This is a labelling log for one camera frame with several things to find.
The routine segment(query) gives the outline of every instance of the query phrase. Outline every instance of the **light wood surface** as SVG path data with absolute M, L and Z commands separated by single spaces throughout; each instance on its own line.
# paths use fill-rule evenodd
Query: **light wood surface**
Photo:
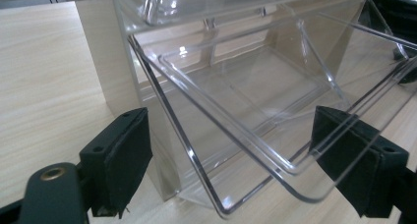
M 417 161 L 417 101 L 412 100 L 386 131 Z M 74 3 L 0 11 L 0 206 L 22 198 L 36 170 L 79 161 L 78 152 L 113 119 L 104 100 Z M 270 184 L 230 223 L 396 223 L 359 218 L 334 190 L 308 204 Z M 163 202 L 145 176 L 123 219 L 91 223 L 225 223 L 214 210 L 178 197 Z

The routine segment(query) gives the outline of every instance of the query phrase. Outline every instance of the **black clamp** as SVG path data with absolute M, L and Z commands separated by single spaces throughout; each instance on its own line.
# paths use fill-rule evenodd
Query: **black clamp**
M 89 223 L 121 218 L 152 158 L 147 108 L 115 119 L 80 152 L 81 162 L 58 163 L 34 173 L 25 197 L 0 209 L 2 223 Z
M 346 132 L 340 136 L 335 129 Z M 324 151 L 319 144 L 328 135 L 336 143 Z M 417 175 L 406 168 L 408 152 L 377 129 L 355 115 L 319 106 L 310 149 L 323 153 L 318 163 L 334 181 L 361 155 L 336 185 L 360 216 L 388 218 L 395 205 L 402 212 L 399 223 L 417 223 Z

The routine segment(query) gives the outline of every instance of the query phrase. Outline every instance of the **transparent acrylic container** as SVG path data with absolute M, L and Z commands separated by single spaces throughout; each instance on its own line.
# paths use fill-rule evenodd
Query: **transparent acrylic container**
M 279 182 L 319 202 L 372 143 L 333 180 L 316 161 L 359 120 L 383 132 L 415 94 L 400 81 L 416 60 L 392 51 L 417 46 L 360 25 L 367 0 L 168 1 L 116 0 L 149 78 L 139 94 L 164 198 L 227 217 Z M 318 106 L 351 116 L 311 149 Z

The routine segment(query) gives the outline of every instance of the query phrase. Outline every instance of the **clear plastic bin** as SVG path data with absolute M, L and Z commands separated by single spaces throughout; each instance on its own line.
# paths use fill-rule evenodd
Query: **clear plastic bin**
M 222 217 L 272 181 L 323 200 L 371 144 L 334 180 L 317 159 L 358 120 L 383 132 L 417 86 L 399 84 L 415 59 L 392 59 L 417 46 L 358 24 L 365 2 L 116 0 L 150 82 L 139 94 L 162 196 Z M 317 106 L 352 116 L 311 149 Z

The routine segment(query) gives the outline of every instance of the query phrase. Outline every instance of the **screw hole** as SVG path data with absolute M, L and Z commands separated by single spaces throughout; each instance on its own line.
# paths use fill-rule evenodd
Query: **screw hole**
M 40 176 L 40 180 L 51 181 L 51 180 L 61 177 L 62 175 L 64 175 L 64 173 L 65 173 L 65 168 L 62 168 L 62 167 L 51 168 L 48 171 L 42 173 L 42 175 Z
M 94 152 L 102 152 L 103 151 L 103 147 L 100 147 L 100 146 L 95 147 L 92 151 L 94 151 Z
M 385 152 L 395 152 L 395 149 L 390 148 L 390 147 L 383 147 L 383 150 L 384 150 Z

